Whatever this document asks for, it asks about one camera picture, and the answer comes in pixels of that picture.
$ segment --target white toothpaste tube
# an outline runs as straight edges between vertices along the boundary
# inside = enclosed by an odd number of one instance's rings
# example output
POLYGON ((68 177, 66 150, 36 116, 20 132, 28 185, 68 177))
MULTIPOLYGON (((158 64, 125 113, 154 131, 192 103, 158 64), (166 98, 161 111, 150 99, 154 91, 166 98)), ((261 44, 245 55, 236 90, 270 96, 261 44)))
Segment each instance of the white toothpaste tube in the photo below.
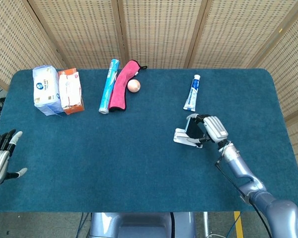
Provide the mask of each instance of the white toothpaste tube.
POLYGON ((195 112, 195 104, 197 101, 199 84, 200 84, 200 75, 196 74, 194 75, 194 79, 192 80, 190 93, 183 107, 184 110, 195 112))

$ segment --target yellow floor line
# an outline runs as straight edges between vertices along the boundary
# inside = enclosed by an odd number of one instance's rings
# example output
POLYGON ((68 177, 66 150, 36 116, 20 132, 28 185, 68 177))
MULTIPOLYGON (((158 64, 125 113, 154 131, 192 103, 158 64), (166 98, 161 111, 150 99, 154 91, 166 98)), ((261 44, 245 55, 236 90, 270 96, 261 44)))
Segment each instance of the yellow floor line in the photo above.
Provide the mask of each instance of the yellow floor line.
MULTIPOLYGON (((234 212, 234 219, 236 220, 240 212, 234 212)), ((239 217, 238 221, 235 224, 236 228, 236 238, 243 238, 243 228, 242 228, 242 218, 239 217)))

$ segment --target metal stand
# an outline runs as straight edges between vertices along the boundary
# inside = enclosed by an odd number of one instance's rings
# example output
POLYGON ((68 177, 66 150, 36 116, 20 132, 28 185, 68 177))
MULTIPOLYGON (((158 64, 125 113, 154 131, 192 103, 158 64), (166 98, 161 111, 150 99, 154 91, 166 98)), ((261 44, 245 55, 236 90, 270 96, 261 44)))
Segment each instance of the metal stand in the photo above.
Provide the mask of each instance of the metal stand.
POLYGON ((204 237, 208 237, 209 233, 209 217, 208 212, 203 212, 204 237))

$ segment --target floor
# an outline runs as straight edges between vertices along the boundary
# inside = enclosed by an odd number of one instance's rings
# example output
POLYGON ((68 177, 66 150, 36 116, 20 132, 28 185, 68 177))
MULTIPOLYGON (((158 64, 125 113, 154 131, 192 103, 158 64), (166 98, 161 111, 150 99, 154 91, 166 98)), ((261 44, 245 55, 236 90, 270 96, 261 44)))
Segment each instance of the floor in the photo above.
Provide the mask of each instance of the floor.
MULTIPOLYGON (((204 238, 203 214, 196 213, 197 238, 204 238)), ((0 238, 74 238, 81 213, 0 213, 0 238)), ((268 237, 264 226, 255 212, 244 212, 241 215, 243 237, 268 237)), ((232 212, 209 213, 209 229, 213 234, 226 236, 234 222, 232 212)), ((87 218, 81 230, 80 238, 86 238, 90 227, 87 218)), ((235 229, 231 238, 236 237, 235 229)))

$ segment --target tissue pack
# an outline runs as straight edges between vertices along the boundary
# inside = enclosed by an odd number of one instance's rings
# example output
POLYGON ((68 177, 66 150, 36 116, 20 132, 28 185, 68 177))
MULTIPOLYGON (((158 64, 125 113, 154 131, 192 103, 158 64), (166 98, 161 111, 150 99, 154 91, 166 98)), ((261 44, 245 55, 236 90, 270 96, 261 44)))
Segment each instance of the tissue pack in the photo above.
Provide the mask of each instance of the tissue pack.
POLYGON ((63 112, 59 94, 59 75, 50 65, 36 67, 32 70, 34 82, 34 106, 45 115, 63 112))
POLYGON ((76 68, 59 72, 61 105, 66 114, 84 111, 79 74, 76 68))

